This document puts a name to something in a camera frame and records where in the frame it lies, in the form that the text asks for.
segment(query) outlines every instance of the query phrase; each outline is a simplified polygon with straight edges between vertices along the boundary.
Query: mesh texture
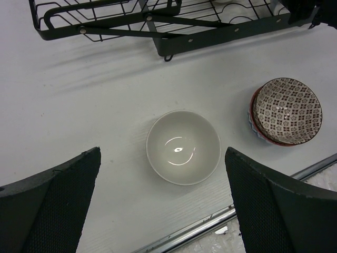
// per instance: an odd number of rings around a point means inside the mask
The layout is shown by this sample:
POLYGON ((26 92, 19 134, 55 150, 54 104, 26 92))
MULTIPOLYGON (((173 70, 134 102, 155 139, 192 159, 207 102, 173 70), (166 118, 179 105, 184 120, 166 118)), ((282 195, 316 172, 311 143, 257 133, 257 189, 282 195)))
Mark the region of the mesh texture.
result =
POLYGON ((293 253, 290 237, 268 181, 253 169, 252 162, 233 149, 228 149, 225 156, 246 252, 293 253))
POLYGON ((100 160, 98 149, 54 177, 23 252, 76 252, 100 160))

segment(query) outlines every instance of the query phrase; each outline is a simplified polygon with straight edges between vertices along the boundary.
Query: aluminum strip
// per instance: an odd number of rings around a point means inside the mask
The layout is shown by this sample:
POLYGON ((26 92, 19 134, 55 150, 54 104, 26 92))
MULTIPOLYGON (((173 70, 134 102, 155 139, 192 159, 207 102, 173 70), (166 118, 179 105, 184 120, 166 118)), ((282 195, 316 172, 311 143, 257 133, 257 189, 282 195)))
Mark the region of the aluminum strip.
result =
MULTIPOLYGON (((300 181, 316 175, 324 169, 337 163, 337 154, 334 154, 308 168, 301 170, 291 177, 300 181)), ((225 209, 221 209, 202 220, 199 220, 161 240, 148 245, 142 249, 134 251, 133 253, 168 253, 180 248, 183 245, 190 243, 191 241, 224 226, 229 220, 236 217, 235 208, 228 206, 225 209)))

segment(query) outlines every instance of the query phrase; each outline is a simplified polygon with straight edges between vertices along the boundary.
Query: bowl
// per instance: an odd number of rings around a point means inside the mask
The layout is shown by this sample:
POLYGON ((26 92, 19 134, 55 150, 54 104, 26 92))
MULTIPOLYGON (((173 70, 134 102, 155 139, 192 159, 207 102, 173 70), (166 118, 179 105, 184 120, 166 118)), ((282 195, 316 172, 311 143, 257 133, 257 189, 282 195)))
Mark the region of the bowl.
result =
POLYGON ((146 139, 148 160, 166 181, 190 186, 207 179, 221 157, 220 138, 204 117, 173 111, 160 117, 146 139))
POLYGON ((255 99, 258 95, 258 93, 260 92, 260 90, 262 89, 262 87, 258 88, 254 95, 251 98, 251 102, 249 105, 249 110, 248 110, 248 123, 250 128, 253 130, 253 132, 257 135, 257 137, 259 137, 260 139, 271 143, 271 144, 275 144, 275 145, 279 145, 279 146, 283 146, 283 147, 292 147, 294 146, 293 144, 284 144, 284 143, 278 143, 272 140, 272 138, 270 136, 265 135, 263 132, 260 131, 260 129, 257 127, 257 124, 255 123, 254 120, 254 116, 253 116, 253 108, 254 108, 254 102, 255 99))
POLYGON ((316 95, 305 84, 291 78, 267 82, 253 103, 257 128, 277 143, 298 145, 319 132, 323 113, 316 95))

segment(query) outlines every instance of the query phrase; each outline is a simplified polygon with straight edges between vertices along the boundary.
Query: floor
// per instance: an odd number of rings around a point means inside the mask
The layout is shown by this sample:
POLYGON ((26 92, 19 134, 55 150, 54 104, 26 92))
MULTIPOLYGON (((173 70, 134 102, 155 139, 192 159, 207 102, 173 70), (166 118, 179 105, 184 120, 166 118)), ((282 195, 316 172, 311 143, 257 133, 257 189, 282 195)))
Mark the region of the floor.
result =
MULTIPOLYGON (((337 191, 337 164, 310 178, 307 183, 324 189, 337 191)), ((226 234, 217 235, 214 232, 210 233, 176 250, 175 253, 245 253, 238 220, 231 220, 227 224, 227 227, 228 231, 226 234)))

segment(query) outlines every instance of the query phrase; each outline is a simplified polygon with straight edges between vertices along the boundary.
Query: white ceramic bowl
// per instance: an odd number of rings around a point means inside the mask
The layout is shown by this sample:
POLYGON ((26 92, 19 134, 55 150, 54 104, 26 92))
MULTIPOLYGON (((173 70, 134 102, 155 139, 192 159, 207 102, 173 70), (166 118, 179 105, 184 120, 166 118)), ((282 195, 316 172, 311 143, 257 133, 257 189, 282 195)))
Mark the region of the white ceramic bowl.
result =
POLYGON ((151 127, 146 153, 159 176, 170 183, 190 186, 215 171, 221 144, 207 119, 190 111, 173 111, 151 127))

